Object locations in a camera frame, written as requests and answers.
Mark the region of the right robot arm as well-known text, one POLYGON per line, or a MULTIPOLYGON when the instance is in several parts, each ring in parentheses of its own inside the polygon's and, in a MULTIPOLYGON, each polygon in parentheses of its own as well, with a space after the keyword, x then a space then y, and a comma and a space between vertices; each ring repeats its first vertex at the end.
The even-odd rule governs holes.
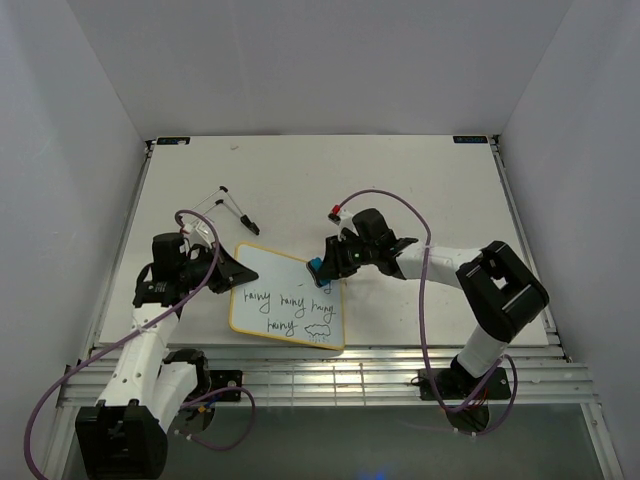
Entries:
POLYGON ((476 326, 450 366, 432 377, 432 391, 441 399, 483 395, 506 348, 549 304, 545 287, 503 241, 476 249, 431 247, 397 236, 374 208, 355 215, 335 208, 329 218, 338 232, 326 238, 323 257, 307 264, 316 286, 374 266, 387 277, 464 294, 476 326))

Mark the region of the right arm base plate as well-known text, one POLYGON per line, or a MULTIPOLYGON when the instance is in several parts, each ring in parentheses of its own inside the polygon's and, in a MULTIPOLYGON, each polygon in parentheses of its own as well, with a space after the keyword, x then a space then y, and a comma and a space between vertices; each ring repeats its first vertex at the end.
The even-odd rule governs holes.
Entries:
MULTIPOLYGON (((450 368, 434 369, 432 377, 443 400, 464 400, 476 388, 479 379, 468 377, 450 368)), ((435 400, 426 369, 420 369, 410 380, 410 384, 419 389, 422 400, 435 400)), ((508 400, 511 388, 506 370, 498 367, 489 377, 483 389, 474 397, 475 400, 508 400)))

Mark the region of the blue whiteboard eraser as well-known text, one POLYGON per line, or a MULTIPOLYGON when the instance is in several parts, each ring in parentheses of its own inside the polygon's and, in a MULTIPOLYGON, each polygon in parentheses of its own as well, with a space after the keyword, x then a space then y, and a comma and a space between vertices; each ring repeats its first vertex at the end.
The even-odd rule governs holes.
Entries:
POLYGON ((306 263, 306 268, 310 273, 313 283, 317 288, 324 288, 331 284, 331 279, 325 279, 320 275, 320 270, 323 265, 323 260, 320 257, 315 257, 306 263))

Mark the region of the yellow framed whiteboard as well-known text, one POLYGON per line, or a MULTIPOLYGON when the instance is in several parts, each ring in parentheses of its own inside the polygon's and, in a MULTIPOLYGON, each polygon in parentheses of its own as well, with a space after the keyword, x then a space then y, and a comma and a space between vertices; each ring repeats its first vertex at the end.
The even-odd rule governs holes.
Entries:
POLYGON ((236 332, 341 351, 346 345, 344 286, 315 285, 302 259, 240 243, 235 259, 258 278, 231 290, 229 326, 236 332))

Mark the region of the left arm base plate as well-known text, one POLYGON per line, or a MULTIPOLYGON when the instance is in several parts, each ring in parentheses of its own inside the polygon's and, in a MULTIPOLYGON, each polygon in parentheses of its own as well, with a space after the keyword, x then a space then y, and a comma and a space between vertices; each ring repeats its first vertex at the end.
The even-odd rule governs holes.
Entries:
POLYGON ((244 374, 241 370, 210 370, 210 391, 218 391, 226 388, 225 392, 218 393, 205 400, 206 404, 214 404, 216 402, 239 402, 242 393, 239 391, 231 391, 231 387, 242 387, 244 374))

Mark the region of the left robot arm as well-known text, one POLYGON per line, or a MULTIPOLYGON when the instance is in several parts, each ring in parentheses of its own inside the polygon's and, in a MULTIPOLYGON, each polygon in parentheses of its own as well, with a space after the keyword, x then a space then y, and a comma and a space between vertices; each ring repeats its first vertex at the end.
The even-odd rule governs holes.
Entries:
POLYGON ((209 370, 203 351, 171 351, 169 339, 181 301, 205 285, 215 294, 258 279, 215 243, 189 244, 163 233, 151 244, 152 261, 136 279, 132 339, 95 405, 79 410, 75 431, 91 479, 157 479, 168 455, 168 430, 183 404, 212 418, 217 401, 244 394, 240 380, 209 370))

